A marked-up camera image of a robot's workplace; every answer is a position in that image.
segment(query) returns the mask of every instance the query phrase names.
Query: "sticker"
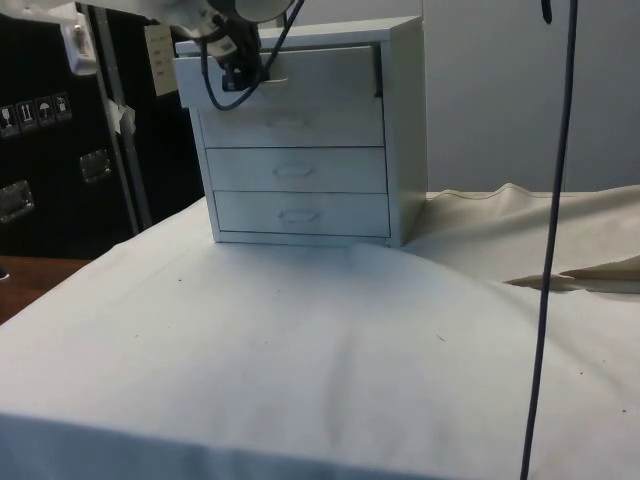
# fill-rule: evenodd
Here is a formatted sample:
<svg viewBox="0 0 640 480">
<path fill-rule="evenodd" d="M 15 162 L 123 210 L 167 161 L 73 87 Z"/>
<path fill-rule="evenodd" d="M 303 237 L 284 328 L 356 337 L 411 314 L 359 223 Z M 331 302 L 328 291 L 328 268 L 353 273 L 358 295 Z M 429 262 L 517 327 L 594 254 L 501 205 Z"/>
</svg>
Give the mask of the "sticker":
<svg viewBox="0 0 640 480">
<path fill-rule="evenodd" d="M 28 132 L 29 130 L 35 130 L 38 128 L 36 109 L 31 100 L 28 102 L 16 103 L 16 111 L 18 112 L 20 129 L 23 132 Z"/>
<path fill-rule="evenodd" d="M 59 122 L 71 120 L 71 104 L 69 103 L 69 96 L 65 92 L 56 93 L 53 96 L 53 110 Z"/>
<path fill-rule="evenodd" d="M 42 97 L 36 99 L 36 112 L 38 114 L 38 123 L 41 127 L 56 123 L 56 116 L 53 111 L 53 101 L 51 97 Z"/>
<path fill-rule="evenodd" d="M 149 63 L 153 84 L 156 88 L 156 96 L 178 90 L 176 72 L 173 68 L 173 39 L 171 29 L 165 25 L 149 25 L 144 27 L 149 52 Z"/>
<path fill-rule="evenodd" d="M 20 135 L 18 117 L 13 105 L 0 107 L 0 138 Z"/>
</svg>

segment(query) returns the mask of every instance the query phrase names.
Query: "white drawer cabinet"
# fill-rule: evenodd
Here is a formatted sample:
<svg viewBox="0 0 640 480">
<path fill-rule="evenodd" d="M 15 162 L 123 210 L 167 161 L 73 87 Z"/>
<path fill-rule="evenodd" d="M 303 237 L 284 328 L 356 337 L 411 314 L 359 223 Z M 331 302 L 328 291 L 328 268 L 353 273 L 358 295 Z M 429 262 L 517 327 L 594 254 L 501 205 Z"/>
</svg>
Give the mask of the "white drawer cabinet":
<svg viewBox="0 0 640 480">
<path fill-rule="evenodd" d="M 268 54 L 278 30 L 262 32 Z M 211 105 L 199 48 L 178 45 L 218 242 L 399 246 L 425 203 L 420 18 L 294 27 L 265 82 L 231 112 Z M 223 103 L 222 72 L 210 61 Z"/>
</svg>

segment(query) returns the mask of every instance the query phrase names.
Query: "cabinet side panel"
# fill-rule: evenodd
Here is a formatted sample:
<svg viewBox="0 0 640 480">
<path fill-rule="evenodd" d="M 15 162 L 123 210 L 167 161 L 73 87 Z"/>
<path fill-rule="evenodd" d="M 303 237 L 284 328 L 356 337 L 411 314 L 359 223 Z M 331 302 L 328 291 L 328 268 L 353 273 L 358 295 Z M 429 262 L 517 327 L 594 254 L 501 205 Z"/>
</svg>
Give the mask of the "cabinet side panel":
<svg viewBox="0 0 640 480">
<path fill-rule="evenodd" d="M 406 242 L 425 204 L 427 126 L 421 28 L 394 35 L 381 48 L 391 233 Z"/>
</svg>

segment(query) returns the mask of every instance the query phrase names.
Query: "white wall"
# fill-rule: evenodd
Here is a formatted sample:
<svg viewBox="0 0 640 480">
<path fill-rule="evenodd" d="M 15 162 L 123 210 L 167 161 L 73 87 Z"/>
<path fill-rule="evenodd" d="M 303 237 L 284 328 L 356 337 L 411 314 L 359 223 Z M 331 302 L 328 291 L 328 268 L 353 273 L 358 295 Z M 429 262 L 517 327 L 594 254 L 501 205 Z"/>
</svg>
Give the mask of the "white wall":
<svg viewBox="0 0 640 480">
<path fill-rule="evenodd" d="M 568 1 L 425 0 L 429 187 L 551 188 Z M 581 0 L 567 190 L 640 183 L 640 1 Z"/>
</svg>

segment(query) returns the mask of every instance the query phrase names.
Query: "drawer handle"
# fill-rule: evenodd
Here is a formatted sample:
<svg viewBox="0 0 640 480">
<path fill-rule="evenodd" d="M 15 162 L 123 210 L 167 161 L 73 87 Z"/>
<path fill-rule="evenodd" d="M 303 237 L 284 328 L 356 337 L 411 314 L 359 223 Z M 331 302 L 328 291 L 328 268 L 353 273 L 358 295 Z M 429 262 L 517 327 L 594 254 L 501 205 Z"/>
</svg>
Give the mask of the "drawer handle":
<svg viewBox="0 0 640 480">
<path fill-rule="evenodd" d="M 303 210 L 288 210 L 280 212 L 278 218 L 285 223 L 311 223 L 320 218 L 320 213 Z"/>
<path fill-rule="evenodd" d="M 306 118 L 276 118 L 267 122 L 269 127 L 304 128 L 309 125 Z"/>
<path fill-rule="evenodd" d="M 289 79 L 288 78 L 278 78 L 276 80 L 266 80 L 266 81 L 264 81 L 264 82 L 262 82 L 260 84 L 261 87 L 268 87 L 269 90 L 271 90 L 271 88 L 286 87 L 287 85 L 289 85 Z"/>
<path fill-rule="evenodd" d="M 313 168 L 303 166 L 279 167 L 273 171 L 276 177 L 282 178 L 303 178 L 313 173 Z"/>
</svg>

